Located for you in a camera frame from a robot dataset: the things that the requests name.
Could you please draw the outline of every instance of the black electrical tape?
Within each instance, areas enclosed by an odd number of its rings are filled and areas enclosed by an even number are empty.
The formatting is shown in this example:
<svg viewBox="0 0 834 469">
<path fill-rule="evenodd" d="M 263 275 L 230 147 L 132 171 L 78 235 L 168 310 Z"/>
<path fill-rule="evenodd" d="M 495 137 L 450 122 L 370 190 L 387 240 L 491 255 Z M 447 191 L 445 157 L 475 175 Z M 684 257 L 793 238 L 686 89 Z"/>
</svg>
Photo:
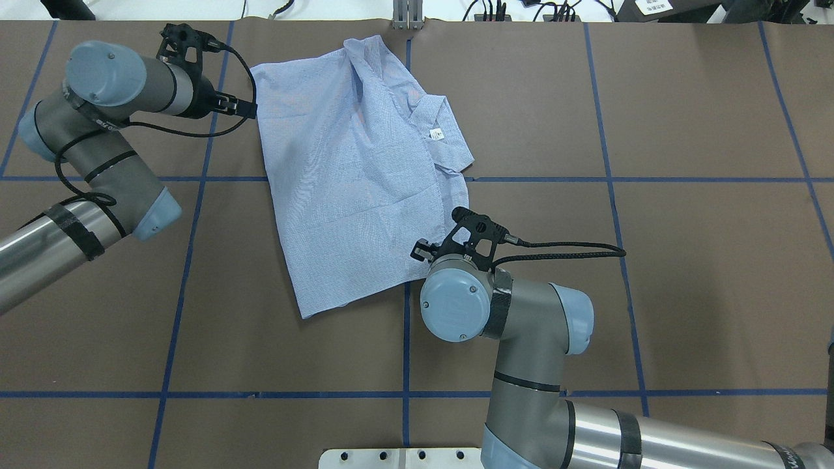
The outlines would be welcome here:
<svg viewBox="0 0 834 469">
<path fill-rule="evenodd" d="M 69 101 L 69 104 L 73 107 L 73 109 L 102 129 L 113 132 L 124 129 L 128 126 L 127 120 L 124 122 L 114 122 L 110 120 L 110 118 L 99 111 L 94 104 L 78 96 L 73 89 L 67 85 L 66 80 L 61 83 L 61 89 L 63 91 L 63 96 L 67 101 Z"/>
<path fill-rule="evenodd" d="M 643 438 L 637 417 L 614 411 L 620 421 L 620 462 L 617 469 L 640 469 L 643 462 Z"/>
<path fill-rule="evenodd" d="M 504 334 L 510 302 L 513 298 L 513 277 L 504 269 L 495 269 L 490 301 L 490 318 L 484 326 L 484 337 L 500 339 Z"/>
<path fill-rule="evenodd" d="M 124 152 L 124 153 L 122 153 L 118 156 L 114 156 L 111 159 L 108 159 L 104 163 L 101 163 L 96 169 L 87 173 L 87 175 L 84 176 L 84 182 L 87 183 L 87 184 L 90 184 L 90 181 L 95 179 L 96 176 L 98 176 L 99 174 L 103 173 L 104 171 L 107 171 L 108 169 L 112 168 L 113 166 L 115 166 L 116 164 L 121 162 L 123 159 L 128 159 L 131 156 L 134 156 L 135 154 L 136 154 L 135 151 L 130 150 L 130 151 L 126 151 L 126 152 Z"/>
<path fill-rule="evenodd" d="M 796 454 L 796 451 L 793 451 L 787 446 L 777 445 L 776 443 L 771 443 L 769 441 L 765 441 L 765 443 L 773 446 L 773 449 L 779 453 L 782 463 L 785 464 L 785 469 L 805 469 L 805 463 L 802 462 L 802 458 Z"/>
<path fill-rule="evenodd" d="M 73 240 L 75 245 L 87 257 L 87 260 L 93 260 L 104 254 L 104 246 L 96 235 L 85 228 L 81 220 L 63 205 L 55 204 L 44 211 L 43 214 L 55 222 L 58 228 Z"/>
<path fill-rule="evenodd" d="M 546 385 L 545 383 L 539 383 L 536 381 L 522 380 L 521 378 L 516 378 L 515 376 L 505 375 L 497 370 L 493 376 L 496 380 L 501 380 L 505 383 L 510 383 L 511 385 L 535 389 L 536 391 L 559 392 L 562 389 L 559 385 Z"/>
</svg>

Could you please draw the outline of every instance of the cable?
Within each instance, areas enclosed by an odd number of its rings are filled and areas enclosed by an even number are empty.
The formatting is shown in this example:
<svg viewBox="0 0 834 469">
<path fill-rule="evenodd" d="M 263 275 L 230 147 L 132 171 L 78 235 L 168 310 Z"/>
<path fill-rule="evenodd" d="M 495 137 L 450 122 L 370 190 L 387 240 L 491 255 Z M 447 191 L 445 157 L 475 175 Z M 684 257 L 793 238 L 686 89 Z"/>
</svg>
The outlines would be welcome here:
<svg viewBox="0 0 834 469">
<path fill-rule="evenodd" d="M 249 65 L 246 64 L 246 61 L 244 60 L 244 58 L 238 53 L 238 51 L 234 50 L 234 48 L 232 46 L 229 46 L 229 45 L 224 44 L 224 43 L 220 43 L 220 47 L 223 50 L 226 50 L 226 51 L 229 51 L 230 53 L 232 53 L 238 59 L 240 64 L 244 67 L 244 70 L 246 71 L 246 74 L 249 76 L 249 82 L 252 84 L 252 103 L 257 103 L 258 102 L 257 101 L 257 99 L 258 99 L 258 90 L 255 86 L 255 78 L 252 76 L 252 72 L 249 70 Z M 127 124 L 127 127 L 147 127 L 148 129 L 159 130 L 159 131 L 162 131 L 162 132 L 166 132 L 168 134 L 181 135 L 183 137 L 194 137 L 196 139 L 207 139 L 209 137 L 221 137 L 225 134 L 231 134 L 235 129 L 237 129 L 238 127 L 243 125 L 244 122 L 246 122 L 246 119 L 248 119 L 248 117 L 243 116 L 232 127 L 229 127 L 228 129 L 225 129 L 222 132 L 212 132 L 211 134 L 192 134 L 191 132 L 183 132 L 182 130 L 168 129 L 166 127 L 161 127 L 161 126 L 156 125 L 156 124 L 149 124 L 147 122 L 129 122 Z"/>
<path fill-rule="evenodd" d="M 96 137 L 98 135 L 104 134 L 107 131 L 104 129 L 94 130 L 92 132 L 87 132 L 86 134 L 81 135 L 80 137 L 76 137 L 67 143 L 66 145 L 62 146 L 60 150 L 55 154 L 55 174 L 58 175 L 58 180 L 67 187 L 70 191 L 75 194 L 78 199 L 85 199 L 89 200 L 90 202 L 94 202 L 96 205 L 105 206 L 105 207 L 112 207 L 116 204 L 116 199 L 113 198 L 112 195 L 107 195 L 102 192 L 84 192 L 81 189 L 75 187 L 73 183 L 69 182 L 67 176 L 63 174 L 63 169 L 61 168 L 61 159 L 63 159 L 63 154 L 67 153 L 67 151 L 75 146 L 76 144 L 83 142 L 86 139 L 91 139 L 92 137 Z"/>
<path fill-rule="evenodd" d="M 602 0 L 594 0 L 595 2 L 602 5 L 602 7 L 608 12 L 608 15 L 611 16 L 611 19 L 614 20 L 616 23 L 617 21 L 617 11 L 614 10 L 614 0 L 611 0 L 611 6 L 609 7 L 606 5 Z"/>
<path fill-rule="evenodd" d="M 539 19 L 539 13 L 541 13 L 541 10 L 544 10 L 545 7 L 553 7 L 553 17 L 555 18 L 556 11 L 559 8 L 559 5 L 556 5 L 554 2 L 545 2 L 545 3 L 542 3 L 539 6 L 539 10 L 537 12 L 535 12 L 535 16 L 533 17 L 533 21 Z"/>
<path fill-rule="evenodd" d="M 277 17 L 281 13 L 289 10 L 289 8 L 293 6 L 293 3 L 295 3 L 295 0 L 289 0 L 284 6 L 275 10 L 271 15 L 269 15 L 269 19 L 275 19 L 275 17 Z"/>
<path fill-rule="evenodd" d="M 625 257 L 626 251 L 623 250 L 621 247 L 614 246 L 614 245 L 607 245 L 605 243 L 586 243 L 581 241 L 555 241 L 550 243 L 528 243 L 527 241 L 518 240 L 518 243 L 515 243 L 518 246 L 525 247 L 525 248 L 550 248 L 550 247 L 562 247 L 562 246 L 573 246 L 573 247 L 582 247 L 582 248 L 598 248 L 603 249 L 605 251 L 590 251 L 590 252 L 577 252 L 577 253 L 548 253 L 548 254 L 530 254 L 530 255 L 510 255 L 507 257 L 502 257 L 492 263 L 490 267 L 492 270 L 495 270 L 497 265 L 504 264 L 506 262 L 516 262 L 519 260 L 559 260 L 559 259 L 596 259 L 602 257 Z"/>
<path fill-rule="evenodd" d="M 472 11 L 472 7 L 474 7 L 477 2 L 478 2 L 478 0 L 472 0 L 472 3 L 470 3 L 470 7 L 466 8 L 466 13 L 464 13 L 464 19 L 462 19 L 460 21 L 466 21 L 466 17 L 469 16 L 469 12 Z"/>
</svg>

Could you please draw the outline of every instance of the metal tube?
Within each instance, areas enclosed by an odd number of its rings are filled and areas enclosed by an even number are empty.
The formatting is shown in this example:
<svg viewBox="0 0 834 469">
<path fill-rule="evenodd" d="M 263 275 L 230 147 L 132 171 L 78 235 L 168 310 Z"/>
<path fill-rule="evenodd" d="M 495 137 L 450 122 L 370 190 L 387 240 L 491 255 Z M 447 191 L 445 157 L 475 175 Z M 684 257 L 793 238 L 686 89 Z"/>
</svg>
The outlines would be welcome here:
<svg viewBox="0 0 834 469">
<path fill-rule="evenodd" d="M 773 446 L 638 417 L 643 467 L 785 469 Z"/>
<path fill-rule="evenodd" d="M 108 216 L 93 202 L 73 202 L 67 209 L 105 249 L 121 239 Z M 0 315 L 86 261 L 69 236 L 45 216 L 19 229 L 0 241 Z"/>
<path fill-rule="evenodd" d="M 623 430 L 617 413 L 574 404 L 575 440 L 570 469 L 621 467 Z M 830 469 L 834 455 L 821 445 L 804 443 L 783 449 L 783 456 L 768 443 L 747 441 L 685 426 L 636 417 L 628 437 L 639 441 L 644 469 L 785 469 L 801 459 L 806 469 Z M 554 451 L 562 450 L 561 440 Z"/>
</svg>

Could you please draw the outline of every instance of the label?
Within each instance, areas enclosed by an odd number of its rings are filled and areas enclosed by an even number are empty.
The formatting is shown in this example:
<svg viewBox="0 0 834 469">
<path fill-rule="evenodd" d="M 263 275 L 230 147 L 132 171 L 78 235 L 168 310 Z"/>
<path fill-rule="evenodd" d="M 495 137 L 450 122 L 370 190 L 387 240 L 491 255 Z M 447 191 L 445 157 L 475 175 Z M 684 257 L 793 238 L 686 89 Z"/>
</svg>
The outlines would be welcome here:
<svg viewBox="0 0 834 469">
<path fill-rule="evenodd" d="M 431 129 L 429 131 L 429 136 L 432 140 L 442 140 L 444 138 L 443 130 L 440 129 Z"/>
<path fill-rule="evenodd" d="M 672 9 L 669 0 L 635 0 L 635 3 L 644 15 L 668 12 Z"/>
</svg>

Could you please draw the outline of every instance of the metal bracket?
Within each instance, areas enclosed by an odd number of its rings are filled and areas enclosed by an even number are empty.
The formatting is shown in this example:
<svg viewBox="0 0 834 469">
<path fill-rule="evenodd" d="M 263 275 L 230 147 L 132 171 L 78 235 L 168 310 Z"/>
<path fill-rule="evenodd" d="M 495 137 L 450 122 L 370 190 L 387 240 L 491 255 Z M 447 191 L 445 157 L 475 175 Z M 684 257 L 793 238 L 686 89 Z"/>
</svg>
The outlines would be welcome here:
<svg viewBox="0 0 834 469">
<path fill-rule="evenodd" d="M 423 29 L 423 0 L 394 0 L 394 29 Z"/>
</svg>

